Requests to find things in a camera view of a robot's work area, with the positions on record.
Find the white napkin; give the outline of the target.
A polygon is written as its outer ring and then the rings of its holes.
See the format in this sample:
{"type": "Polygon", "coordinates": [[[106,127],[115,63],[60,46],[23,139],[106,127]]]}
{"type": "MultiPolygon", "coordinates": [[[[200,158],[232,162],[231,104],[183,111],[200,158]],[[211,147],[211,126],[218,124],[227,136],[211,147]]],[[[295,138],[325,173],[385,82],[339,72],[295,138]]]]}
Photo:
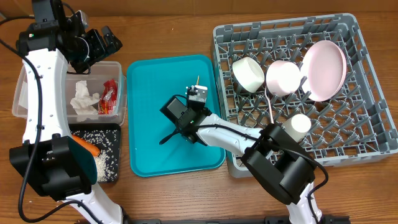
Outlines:
{"type": "Polygon", "coordinates": [[[71,99],[70,104],[78,115],[98,114],[98,110],[93,106],[100,100],[100,94],[90,95],[86,80],[76,82],[75,97],[71,99]]]}

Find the red snack wrapper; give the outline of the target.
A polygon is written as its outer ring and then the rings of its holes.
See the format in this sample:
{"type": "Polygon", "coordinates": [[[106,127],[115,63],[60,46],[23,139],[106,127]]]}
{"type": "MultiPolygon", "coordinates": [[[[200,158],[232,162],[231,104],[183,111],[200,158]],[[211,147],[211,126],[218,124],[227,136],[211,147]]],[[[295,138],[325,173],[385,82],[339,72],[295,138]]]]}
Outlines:
{"type": "Polygon", "coordinates": [[[106,81],[104,84],[103,94],[98,102],[99,114],[112,114],[116,109],[118,84],[114,79],[106,81]]]}

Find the white bowl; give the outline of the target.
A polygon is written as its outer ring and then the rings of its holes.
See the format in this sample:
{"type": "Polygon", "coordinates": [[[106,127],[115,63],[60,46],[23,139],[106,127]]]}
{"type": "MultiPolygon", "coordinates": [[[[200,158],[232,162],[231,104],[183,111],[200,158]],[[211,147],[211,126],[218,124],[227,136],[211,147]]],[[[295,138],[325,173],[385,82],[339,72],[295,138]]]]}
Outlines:
{"type": "Polygon", "coordinates": [[[265,82],[261,66],[250,57],[235,61],[232,70],[238,83],[250,93],[255,93],[265,82]]]}

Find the rice and peanut shells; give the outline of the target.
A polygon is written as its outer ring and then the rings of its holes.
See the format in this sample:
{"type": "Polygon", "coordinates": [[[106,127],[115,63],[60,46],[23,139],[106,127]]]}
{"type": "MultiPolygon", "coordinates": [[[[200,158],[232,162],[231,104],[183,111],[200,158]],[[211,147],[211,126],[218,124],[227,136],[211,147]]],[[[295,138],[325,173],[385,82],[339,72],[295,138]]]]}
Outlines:
{"type": "Polygon", "coordinates": [[[115,182],[119,176],[119,158],[121,148],[121,131],[119,129],[77,130],[72,134],[95,145],[101,151],[94,157],[97,168],[97,182],[115,182]]]}

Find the white plastic fork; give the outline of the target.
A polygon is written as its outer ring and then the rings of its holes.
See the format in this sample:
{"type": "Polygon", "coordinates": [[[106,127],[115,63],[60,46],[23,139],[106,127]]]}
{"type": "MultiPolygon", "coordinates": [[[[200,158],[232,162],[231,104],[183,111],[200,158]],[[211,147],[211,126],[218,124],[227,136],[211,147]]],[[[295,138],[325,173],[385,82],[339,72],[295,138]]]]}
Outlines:
{"type": "Polygon", "coordinates": [[[274,124],[274,116],[273,116],[273,113],[272,113],[272,105],[271,105],[271,100],[270,100],[270,98],[268,96],[267,87],[265,87],[265,89],[264,89],[264,96],[265,96],[265,98],[267,100],[270,123],[274,124]]]}

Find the orange carrot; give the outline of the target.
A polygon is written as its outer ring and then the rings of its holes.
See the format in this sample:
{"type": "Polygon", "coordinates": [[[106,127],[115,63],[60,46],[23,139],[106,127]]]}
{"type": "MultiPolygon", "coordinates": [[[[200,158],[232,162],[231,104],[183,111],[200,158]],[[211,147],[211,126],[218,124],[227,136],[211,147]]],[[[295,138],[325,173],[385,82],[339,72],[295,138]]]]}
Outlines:
{"type": "Polygon", "coordinates": [[[87,151],[89,151],[94,157],[98,157],[101,154],[101,151],[98,147],[95,145],[83,140],[82,138],[79,138],[76,135],[73,135],[72,138],[81,146],[83,146],[87,151]]]}

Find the small pink bowl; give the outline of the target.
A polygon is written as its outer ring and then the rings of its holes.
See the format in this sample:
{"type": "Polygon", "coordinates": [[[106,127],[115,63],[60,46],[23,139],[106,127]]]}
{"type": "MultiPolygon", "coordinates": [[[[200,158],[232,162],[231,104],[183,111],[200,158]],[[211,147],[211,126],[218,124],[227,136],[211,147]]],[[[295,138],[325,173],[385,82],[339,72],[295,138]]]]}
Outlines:
{"type": "Polygon", "coordinates": [[[302,75],[296,64],[283,60],[273,62],[266,73],[266,87],[276,96],[294,93],[300,86],[302,75]]]}

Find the small white cup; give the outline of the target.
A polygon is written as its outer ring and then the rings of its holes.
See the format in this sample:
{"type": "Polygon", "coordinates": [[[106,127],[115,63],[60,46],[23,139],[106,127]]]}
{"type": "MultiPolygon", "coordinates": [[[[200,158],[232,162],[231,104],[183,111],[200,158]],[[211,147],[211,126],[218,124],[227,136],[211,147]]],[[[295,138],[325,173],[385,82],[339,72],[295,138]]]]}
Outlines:
{"type": "Polygon", "coordinates": [[[304,114],[296,114],[282,124],[284,131],[296,142],[300,142],[309,132],[312,124],[304,114]]]}

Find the pink plate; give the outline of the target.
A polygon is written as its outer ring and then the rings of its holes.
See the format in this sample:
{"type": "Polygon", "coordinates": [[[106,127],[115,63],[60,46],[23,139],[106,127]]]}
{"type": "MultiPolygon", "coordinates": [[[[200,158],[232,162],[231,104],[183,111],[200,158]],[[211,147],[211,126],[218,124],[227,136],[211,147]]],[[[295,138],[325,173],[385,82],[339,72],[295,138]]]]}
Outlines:
{"type": "Polygon", "coordinates": [[[302,90],[310,92],[310,100],[329,100],[341,89],[346,77],[346,57],[334,42],[321,40],[315,43],[302,63],[300,73],[306,77],[302,90]]]}

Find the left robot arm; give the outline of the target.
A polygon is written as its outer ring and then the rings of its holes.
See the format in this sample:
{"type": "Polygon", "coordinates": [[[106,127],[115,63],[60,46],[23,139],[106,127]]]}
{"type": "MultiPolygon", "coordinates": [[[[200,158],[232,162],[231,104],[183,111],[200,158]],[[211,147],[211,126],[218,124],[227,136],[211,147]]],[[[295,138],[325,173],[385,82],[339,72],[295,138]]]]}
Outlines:
{"type": "Polygon", "coordinates": [[[12,51],[24,64],[28,113],[22,145],[9,151],[12,166],[42,197],[72,206],[90,223],[127,223],[124,209],[97,181],[94,157],[71,135],[65,80],[117,52],[121,41],[109,27],[89,29],[81,11],[67,16],[61,1],[33,1],[32,24],[12,51]]]}

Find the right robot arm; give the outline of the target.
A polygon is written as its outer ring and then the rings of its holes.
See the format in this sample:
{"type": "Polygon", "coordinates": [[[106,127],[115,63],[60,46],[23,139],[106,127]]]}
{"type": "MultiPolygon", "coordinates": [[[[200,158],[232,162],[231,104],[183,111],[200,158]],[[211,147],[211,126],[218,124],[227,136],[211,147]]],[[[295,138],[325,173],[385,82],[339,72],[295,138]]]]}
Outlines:
{"type": "Polygon", "coordinates": [[[174,134],[239,156],[262,188],[287,206],[289,222],[321,222],[322,212],[312,196],[316,189],[314,170],[320,164],[280,126],[245,128],[221,119],[203,103],[182,103],[178,95],[160,112],[175,125],[174,134]]]}

